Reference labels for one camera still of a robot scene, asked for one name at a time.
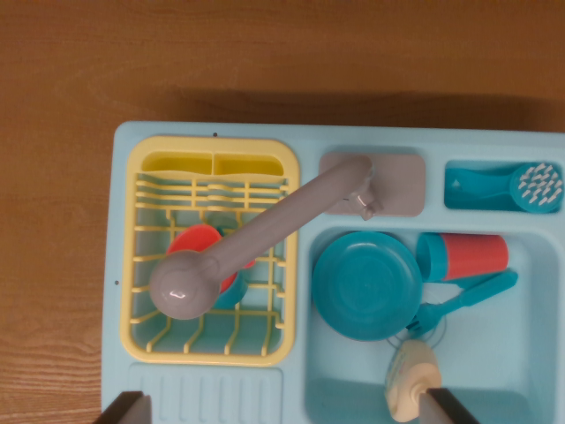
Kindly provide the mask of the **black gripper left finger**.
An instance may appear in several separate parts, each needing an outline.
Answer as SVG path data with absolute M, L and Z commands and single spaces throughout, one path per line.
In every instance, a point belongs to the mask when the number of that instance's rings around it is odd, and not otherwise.
M 97 424 L 151 424 L 152 400 L 142 391 L 123 391 L 97 418 Z

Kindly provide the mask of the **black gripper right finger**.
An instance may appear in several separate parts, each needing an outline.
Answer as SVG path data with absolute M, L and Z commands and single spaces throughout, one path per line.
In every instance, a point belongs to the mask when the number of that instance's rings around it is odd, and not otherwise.
M 418 402 L 420 424 L 479 424 L 448 389 L 428 389 Z

